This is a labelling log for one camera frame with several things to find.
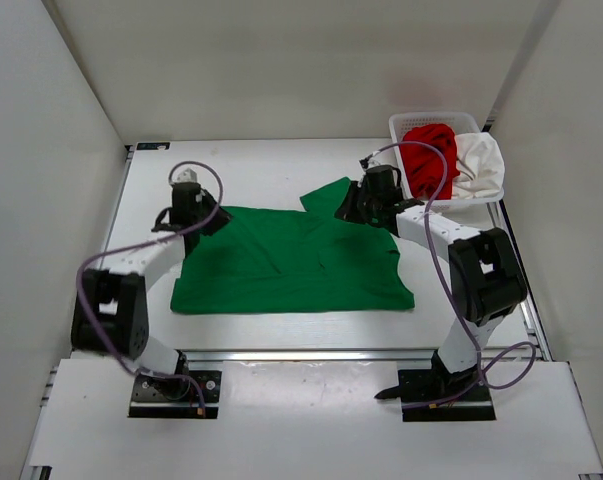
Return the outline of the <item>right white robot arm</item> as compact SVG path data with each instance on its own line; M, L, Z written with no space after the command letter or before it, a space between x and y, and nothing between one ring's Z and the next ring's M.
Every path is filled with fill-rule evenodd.
M398 174L387 165L369 168L361 180L350 182L335 216L429 250L455 319L417 383L385 389L376 397L399 398L412 409L436 408L477 386L493 386L487 378L492 365L484 362L483 351L528 289L504 230L465 226L432 211L429 203L404 198Z

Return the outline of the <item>green t shirt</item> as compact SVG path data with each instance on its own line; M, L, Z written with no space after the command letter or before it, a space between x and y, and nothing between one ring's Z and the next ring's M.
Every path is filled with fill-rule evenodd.
M302 210L230 206L232 219L184 260L170 308L181 315L406 311L414 294L381 229L334 213L343 177L300 198Z

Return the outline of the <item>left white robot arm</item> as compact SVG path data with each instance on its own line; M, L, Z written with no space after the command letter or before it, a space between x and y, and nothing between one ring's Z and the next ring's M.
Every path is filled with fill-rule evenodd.
M148 291L192 254L200 237L224 228L232 216L195 180L172 185L171 205L151 235L114 266L79 274L70 339L76 350L107 354L126 368L156 378L169 400L187 395L186 357L150 335Z

